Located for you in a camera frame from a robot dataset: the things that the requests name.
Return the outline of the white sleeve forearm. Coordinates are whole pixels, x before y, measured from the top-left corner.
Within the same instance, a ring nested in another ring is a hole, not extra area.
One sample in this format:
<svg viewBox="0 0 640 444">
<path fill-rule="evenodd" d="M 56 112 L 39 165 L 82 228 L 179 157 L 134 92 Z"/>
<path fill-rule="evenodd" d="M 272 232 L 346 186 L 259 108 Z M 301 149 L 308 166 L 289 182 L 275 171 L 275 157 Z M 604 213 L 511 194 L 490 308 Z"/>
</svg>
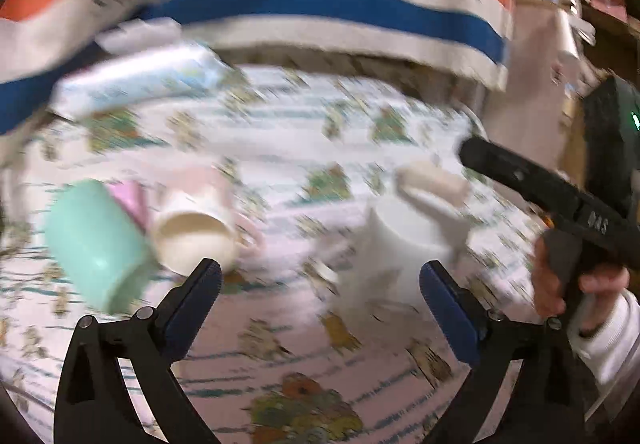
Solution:
<svg viewBox="0 0 640 444">
<path fill-rule="evenodd" d="M 588 367 L 599 389 L 608 386 L 623 367 L 639 337 L 639 303 L 624 289 L 606 322 L 589 338 L 570 339 L 573 350 Z"/>
</svg>

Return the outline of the person's right hand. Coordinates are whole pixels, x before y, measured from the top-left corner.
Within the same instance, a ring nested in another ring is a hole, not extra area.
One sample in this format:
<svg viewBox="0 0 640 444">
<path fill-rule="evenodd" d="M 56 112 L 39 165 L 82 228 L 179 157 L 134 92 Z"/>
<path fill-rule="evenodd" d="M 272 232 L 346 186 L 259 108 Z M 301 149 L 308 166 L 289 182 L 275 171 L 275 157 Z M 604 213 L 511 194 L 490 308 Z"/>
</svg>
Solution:
<svg viewBox="0 0 640 444">
<path fill-rule="evenodd" d="M 580 290 L 593 297 L 592 305 L 580 326 L 583 334 L 593 334 L 605 324 L 617 298 L 629 285 L 629 277 L 626 268 L 611 263 L 599 264 L 582 275 L 579 279 Z M 537 238 L 534 246 L 532 284 L 535 310 L 540 317 L 559 316 L 565 311 L 563 286 L 549 268 L 547 248 L 542 237 Z"/>
</svg>

